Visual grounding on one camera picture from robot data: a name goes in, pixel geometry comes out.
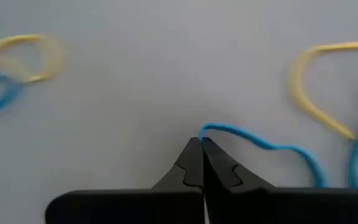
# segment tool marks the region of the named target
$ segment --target gray background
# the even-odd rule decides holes
[[[65,68],[0,111],[0,223],[43,223],[69,190],[151,187],[212,121],[307,148],[345,186],[351,142],[294,107],[286,81],[309,46],[358,40],[358,1],[0,0],[0,38],[26,33],[58,38]],[[320,57],[305,83],[358,131],[358,52]],[[311,185],[294,153],[208,135],[274,185]]]

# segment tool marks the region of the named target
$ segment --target white surface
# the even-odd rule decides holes
[[[345,186],[350,142],[297,110],[286,81],[308,46],[358,40],[358,1],[0,0],[0,38],[38,32],[67,59],[0,112],[0,223],[43,223],[70,190],[151,187],[210,121],[307,148]],[[319,58],[305,83],[358,130],[358,52]],[[293,153],[209,135],[277,186],[310,185]]]

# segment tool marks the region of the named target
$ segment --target white table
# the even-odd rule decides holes
[[[307,148],[345,186],[351,142],[298,110],[286,81],[309,46],[358,40],[358,1],[0,0],[0,38],[26,33],[53,35],[67,57],[0,112],[0,223],[43,223],[70,190],[151,187],[211,121]],[[317,59],[305,83],[358,131],[358,52]],[[311,184],[292,152],[208,135],[274,185]]]

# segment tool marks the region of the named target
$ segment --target yellow wire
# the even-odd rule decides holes
[[[7,57],[0,56],[0,64],[8,69],[10,72],[14,72],[17,75],[23,77],[24,83],[32,83],[41,80],[52,78],[56,75],[63,64],[63,56],[61,48],[58,42],[46,35],[41,34],[28,34],[28,35],[15,35],[0,40],[0,53],[14,44],[21,42],[35,42],[40,44],[42,51],[42,69],[38,73],[31,73],[21,63]]]
[[[355,140],[356,136],[349,128],[327,115],[308,99],[302,85],[302,74],[304,69],[314,57],[325,52],[352,49],[358,49],[358,42],[320,45],[306,50],[298,57],[290,70],[289,86],[292,97],[301,109],[337,133],[346,138]]]

